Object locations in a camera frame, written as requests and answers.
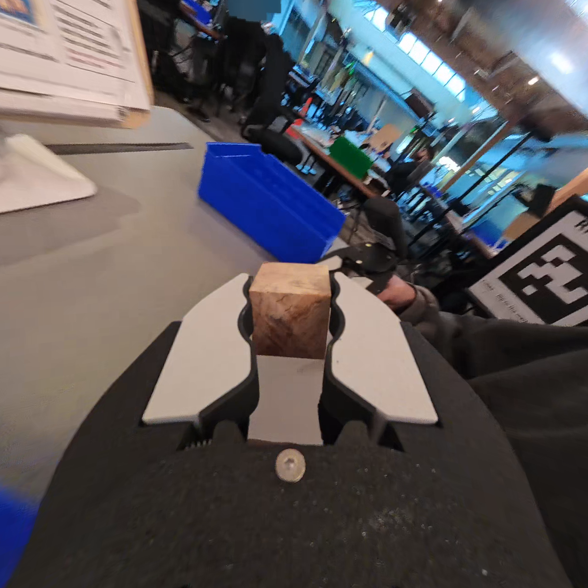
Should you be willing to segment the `person's right hand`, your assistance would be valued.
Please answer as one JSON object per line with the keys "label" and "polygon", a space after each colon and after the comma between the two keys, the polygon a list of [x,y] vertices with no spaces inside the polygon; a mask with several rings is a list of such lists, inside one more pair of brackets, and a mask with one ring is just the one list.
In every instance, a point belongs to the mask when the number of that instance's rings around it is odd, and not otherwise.
{"label": "person's right hand", "polygon": [[400,314],[410,307],[417,298],[414,286],[393,274],[385,288],[376,297],[396,314]]}

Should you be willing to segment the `green box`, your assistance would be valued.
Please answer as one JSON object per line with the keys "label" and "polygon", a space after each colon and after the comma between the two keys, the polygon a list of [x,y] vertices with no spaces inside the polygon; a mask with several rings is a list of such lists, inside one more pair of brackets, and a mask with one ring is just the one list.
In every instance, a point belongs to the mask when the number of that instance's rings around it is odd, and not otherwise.
{"label": "green box", "polygon": [[358,180],[364,180],[373,165],[372,158],[344,136],[337,137],[328,152],[332,160]]}

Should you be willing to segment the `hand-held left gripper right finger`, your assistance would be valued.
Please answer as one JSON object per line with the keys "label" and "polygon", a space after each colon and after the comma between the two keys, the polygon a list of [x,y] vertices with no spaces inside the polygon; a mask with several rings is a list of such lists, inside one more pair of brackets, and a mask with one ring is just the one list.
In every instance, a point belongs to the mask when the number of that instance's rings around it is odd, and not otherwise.
{"label": "hand-held left gripper right finger", "polygon": [[332,298],[319,412],[341,428],[366,425],[372,441],[401,447],[395,424],[437,426],[439,416],[400,319],[342,273]]}

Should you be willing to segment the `grey hooded sweatshirt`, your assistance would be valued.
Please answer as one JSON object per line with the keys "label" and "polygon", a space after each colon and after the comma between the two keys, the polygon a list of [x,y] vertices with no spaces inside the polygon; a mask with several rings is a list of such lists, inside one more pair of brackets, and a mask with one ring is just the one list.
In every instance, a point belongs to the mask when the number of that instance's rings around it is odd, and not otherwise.
{"label": "grey hooded sweatshirt", "polygon": [[574,587],[587,587],[587,349],[480,352],[463,377],[504,430]]}

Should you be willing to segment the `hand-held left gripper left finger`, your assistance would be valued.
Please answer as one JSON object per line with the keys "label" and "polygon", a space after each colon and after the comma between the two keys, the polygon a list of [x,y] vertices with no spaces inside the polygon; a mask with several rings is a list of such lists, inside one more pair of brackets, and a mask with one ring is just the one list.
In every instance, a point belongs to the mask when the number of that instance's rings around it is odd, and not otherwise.
{"label": "hand-held left gripper left finger", "polygon": [[200,439],[232,421],[246,437],[259,403],[253,317],[245,273],[196,304],[181,321],[143,412],[145,425],[188,423]]}

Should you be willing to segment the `black office chair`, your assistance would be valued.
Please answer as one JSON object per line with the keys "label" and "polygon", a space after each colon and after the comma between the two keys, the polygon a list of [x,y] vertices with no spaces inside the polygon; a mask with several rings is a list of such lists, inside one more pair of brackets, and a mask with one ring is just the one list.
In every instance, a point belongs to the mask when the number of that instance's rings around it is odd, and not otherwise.
{"label": "black office chair", "polygon": [[259,145],[263,153],[274,156],[284,164],[297,166],[302,161],[302,151],[286,135],[294,119],[282,107],[282,95],[294,62],[284,50],[279,35],[266,35],[265,47],[261,90],[240,126],[240,135],[246,141]]}

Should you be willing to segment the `wooden-edged table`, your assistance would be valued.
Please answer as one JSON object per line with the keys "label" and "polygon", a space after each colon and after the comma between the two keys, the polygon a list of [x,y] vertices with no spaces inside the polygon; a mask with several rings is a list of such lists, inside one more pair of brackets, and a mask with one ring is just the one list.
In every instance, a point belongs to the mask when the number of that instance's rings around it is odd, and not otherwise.
{"label": "wooden-edged table", "polygon": [[343,186],[349,187],[351,194],[358,196],[361,202],[365,199],[388,196],[390,194],[388,189],[377,190],[378,185],[374,183],[374,178],[368,177],[362,180],[354,176],[344,166],[334,160],[325,148],[307,136],[301,126],[291,126],[290,131],[305,146],[315,162],[322,167],[323,173],[315,181],[314,187],[325,197],[331,198]]}

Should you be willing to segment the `white document stand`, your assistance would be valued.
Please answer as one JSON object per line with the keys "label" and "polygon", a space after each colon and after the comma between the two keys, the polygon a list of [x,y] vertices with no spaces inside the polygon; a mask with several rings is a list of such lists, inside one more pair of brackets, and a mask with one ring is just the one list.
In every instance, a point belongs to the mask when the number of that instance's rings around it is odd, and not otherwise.
{"label": "white document stand", "polygon": [[[90,116],[84,116],[81,110],[77,107],[73,116],[65,116],[1,109],[1,120],[133,129],[149,119],[151,109],[127,112],[116,119],[99,119],[93,110]],[[42,146],[39,139],[23,134],[8,136],[1,130],[1,213],[76,201],[96,191],[91,180]]]}

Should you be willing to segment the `wooden block with blue stripe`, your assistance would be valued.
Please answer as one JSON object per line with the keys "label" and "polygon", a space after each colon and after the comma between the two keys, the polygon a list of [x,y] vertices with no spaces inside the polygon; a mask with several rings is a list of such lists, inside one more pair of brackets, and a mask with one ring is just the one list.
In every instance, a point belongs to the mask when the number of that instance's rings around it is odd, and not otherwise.
{"label": "wooden block with blue stripe", "polygon": [[259,356],[323,360],[332,289],[327,266],[266,262],[249,288]]}

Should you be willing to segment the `wooden board stand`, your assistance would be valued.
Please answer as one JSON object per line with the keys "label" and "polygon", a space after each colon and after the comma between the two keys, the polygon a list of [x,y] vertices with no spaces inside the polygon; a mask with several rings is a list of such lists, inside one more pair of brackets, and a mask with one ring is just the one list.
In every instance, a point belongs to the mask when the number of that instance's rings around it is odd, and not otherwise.
{"label": "wooden board stand", "polygon": [[367,145],[375,153],[386,153],[402,135],[401,129],[392,123],[387,123],[370,136]]}
{"label": "wooden board stand", "polygon": [[507,243],[514,242],[540,220],[541,217],[537,217],[529,211],[522,212],[506,227],[502,233],[502,240]]}

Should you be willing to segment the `black-framed marker sign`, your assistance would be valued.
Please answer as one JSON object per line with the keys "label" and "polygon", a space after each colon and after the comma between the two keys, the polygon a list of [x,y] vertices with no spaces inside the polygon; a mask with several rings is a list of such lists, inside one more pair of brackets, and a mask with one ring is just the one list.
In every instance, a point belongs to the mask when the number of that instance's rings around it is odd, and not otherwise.
{"label": "black-framed marker sign", "polygon": [[574,195],[504,248],[466,290],[490,318],[587,326],[587,201]]}

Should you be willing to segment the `grey desk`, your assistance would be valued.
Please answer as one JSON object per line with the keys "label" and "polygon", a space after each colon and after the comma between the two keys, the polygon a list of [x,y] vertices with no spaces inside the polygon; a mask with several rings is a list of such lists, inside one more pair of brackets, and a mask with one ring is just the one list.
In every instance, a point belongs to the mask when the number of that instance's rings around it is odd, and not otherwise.
{"label": "grey desk", "polygon": [[197,199],[213,139],[172,109],[111,129],[3,121],[46,145],[187,143],[69,154],[91,198],[1,215],[1,489],[36,506],[100,397],[172,321],[274,261]]}

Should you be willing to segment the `printed instruction sheet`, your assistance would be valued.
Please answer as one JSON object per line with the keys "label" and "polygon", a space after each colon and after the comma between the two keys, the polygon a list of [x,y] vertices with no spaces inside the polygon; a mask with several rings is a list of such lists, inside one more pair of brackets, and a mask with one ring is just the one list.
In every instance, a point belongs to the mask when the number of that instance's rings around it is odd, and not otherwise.
{"label": "printed instruction sheet", "polygon": [[152,102],[136,1],[1,1],[1,109],[116,119]]}

